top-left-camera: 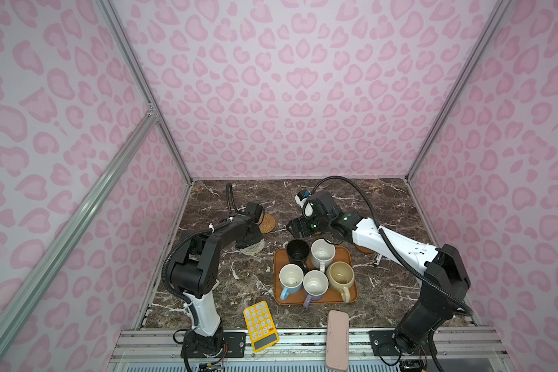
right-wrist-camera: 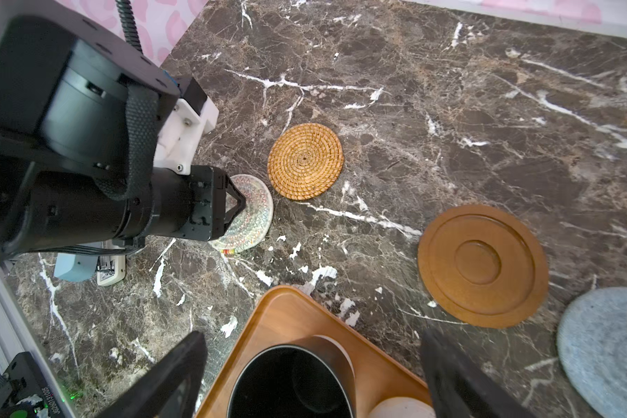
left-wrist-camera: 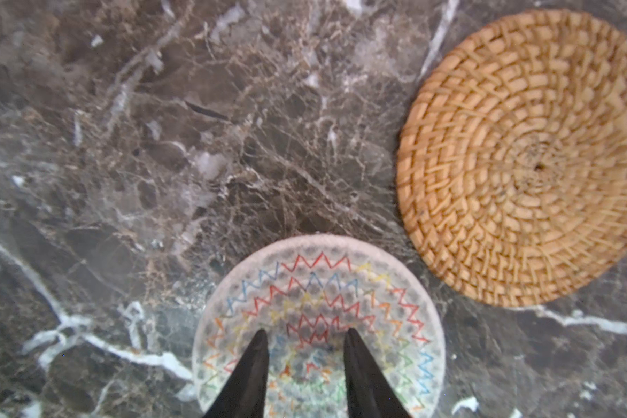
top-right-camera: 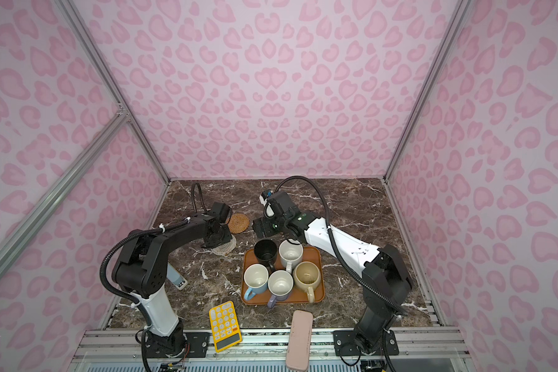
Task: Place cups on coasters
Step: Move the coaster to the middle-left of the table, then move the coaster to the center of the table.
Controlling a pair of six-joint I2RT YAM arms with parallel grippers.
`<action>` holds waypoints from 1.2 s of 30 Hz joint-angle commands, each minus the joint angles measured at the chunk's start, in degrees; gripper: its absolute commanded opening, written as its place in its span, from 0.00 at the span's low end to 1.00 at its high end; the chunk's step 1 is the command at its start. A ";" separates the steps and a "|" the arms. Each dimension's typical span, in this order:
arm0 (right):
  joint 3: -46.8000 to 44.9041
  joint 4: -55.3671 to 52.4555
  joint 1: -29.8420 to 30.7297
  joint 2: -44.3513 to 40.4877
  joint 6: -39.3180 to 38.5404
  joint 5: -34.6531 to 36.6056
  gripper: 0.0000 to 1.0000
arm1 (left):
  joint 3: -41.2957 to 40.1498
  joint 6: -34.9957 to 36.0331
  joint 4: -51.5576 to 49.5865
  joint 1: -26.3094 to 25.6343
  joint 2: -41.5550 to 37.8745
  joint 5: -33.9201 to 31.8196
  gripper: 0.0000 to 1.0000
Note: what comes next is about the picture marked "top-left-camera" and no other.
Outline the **white speckled mug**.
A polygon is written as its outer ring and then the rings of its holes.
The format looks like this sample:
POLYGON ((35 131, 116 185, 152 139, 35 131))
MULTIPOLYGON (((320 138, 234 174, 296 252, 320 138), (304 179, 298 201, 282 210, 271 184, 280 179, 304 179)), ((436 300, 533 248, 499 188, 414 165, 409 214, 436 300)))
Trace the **white speckled mug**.
POLYGON ((336 247, 324 239, 316 240, 311 245, 311 260, 315 269, 322 273, 333 263, 336 247))

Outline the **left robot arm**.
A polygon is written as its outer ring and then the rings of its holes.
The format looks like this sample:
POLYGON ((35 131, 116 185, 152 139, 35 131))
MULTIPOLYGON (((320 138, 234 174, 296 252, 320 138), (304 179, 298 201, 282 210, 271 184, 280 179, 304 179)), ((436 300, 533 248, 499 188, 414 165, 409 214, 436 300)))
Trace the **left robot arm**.
POLYGON ((186 303, 196 334, 212 337, 220 331, 222 320, 212 291, 218 279, 221 252, 233 243, 237 248, 263 244, 259 220, 259 216, 234 215, 216 226, 187 232, 164 260, 161 284, 186 303))

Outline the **brown wooden saucer coaster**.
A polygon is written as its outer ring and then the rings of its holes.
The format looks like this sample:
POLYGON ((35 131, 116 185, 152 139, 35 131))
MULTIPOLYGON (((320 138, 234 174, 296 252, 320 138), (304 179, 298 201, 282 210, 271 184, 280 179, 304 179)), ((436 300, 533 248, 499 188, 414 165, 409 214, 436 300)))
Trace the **brown wooden saucer coaster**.
POLYGON ((356 245, 356 249, 357 249, 358 251, 360 251, 362 254, 366 254, 366 255, 368 255, 368 254, 374 254, 374 251, 373 251, 373 250, 367 249, 367 248, 362 247, 362 246, 356 245))

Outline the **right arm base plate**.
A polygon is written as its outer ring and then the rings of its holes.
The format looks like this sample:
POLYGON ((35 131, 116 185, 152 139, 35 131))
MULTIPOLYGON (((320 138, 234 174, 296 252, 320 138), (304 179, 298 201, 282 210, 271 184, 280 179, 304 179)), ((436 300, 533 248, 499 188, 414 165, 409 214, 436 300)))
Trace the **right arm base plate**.
POLYGON ((407 339, 394 330, 371 330, 368 332, 370 346, 376 357, 411 357, 431 355, 430 335, 426 334, 419 342, 407 339))

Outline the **black mug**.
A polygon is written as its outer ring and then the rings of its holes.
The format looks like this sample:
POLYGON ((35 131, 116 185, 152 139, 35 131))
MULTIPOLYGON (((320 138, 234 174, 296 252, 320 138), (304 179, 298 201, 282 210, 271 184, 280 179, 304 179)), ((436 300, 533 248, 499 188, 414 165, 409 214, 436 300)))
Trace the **black mug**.
POLYGON ((305 240, 292 240, 286 246, 290 264, 299 266, 304 273, 308 272, 307 260, 310 255, 310 246, 305 240))

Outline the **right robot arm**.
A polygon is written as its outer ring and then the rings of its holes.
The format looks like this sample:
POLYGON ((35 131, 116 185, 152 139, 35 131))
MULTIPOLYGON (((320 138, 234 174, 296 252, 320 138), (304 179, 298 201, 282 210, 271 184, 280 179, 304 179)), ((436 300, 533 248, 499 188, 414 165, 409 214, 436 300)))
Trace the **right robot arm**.
POLYGON ((391 345, 404 354, 414 353, 432 332, 455 315, 474 314, 465 302, 471 281, 454 246, 417 242, 355 212, 331 218, 302 216, 288 222, 286 228, 296 239, 330 233, 338 240, 387 257, 421 282, 418 300, 396 325, 392 336, 391 345))

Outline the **white woven coaster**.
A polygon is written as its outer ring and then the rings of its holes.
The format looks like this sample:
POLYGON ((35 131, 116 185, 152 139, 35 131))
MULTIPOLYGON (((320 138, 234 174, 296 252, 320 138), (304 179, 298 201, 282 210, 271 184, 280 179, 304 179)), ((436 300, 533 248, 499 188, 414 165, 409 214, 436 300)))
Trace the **white woven coaster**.
POLYGON ((242 254, 247 255, 247 256, 256 256, 257 254, 260 253, 260 251, 262 251, 264 246, 265 246, 265 241, 261 240, 257 243, 254 243, 253 245, 250 245, 246 248, 241 249, 240 252, 242 254))

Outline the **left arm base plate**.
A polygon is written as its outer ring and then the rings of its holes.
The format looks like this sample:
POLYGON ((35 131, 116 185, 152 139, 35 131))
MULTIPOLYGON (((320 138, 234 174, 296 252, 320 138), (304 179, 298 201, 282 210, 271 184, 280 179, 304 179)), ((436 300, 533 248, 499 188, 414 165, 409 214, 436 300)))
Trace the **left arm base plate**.
POLYGON ((183 337, 181 356, 188 359, 242 358, 246 346, 245 333, 220 333, 201 336, 189 331, 183 337))

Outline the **tan rattan coaster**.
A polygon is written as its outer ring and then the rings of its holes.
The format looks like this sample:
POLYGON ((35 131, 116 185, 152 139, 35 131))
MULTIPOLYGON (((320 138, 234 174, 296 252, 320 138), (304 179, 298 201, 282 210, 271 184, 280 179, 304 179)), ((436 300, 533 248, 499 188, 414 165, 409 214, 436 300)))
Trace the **tan rattan coaster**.
POLYGON ((276 224, 277 224, 276 219, 272 215, 267 213, 261 217, 259 223, 260 232, 262 234, 268 234, 274 230, 276 224))

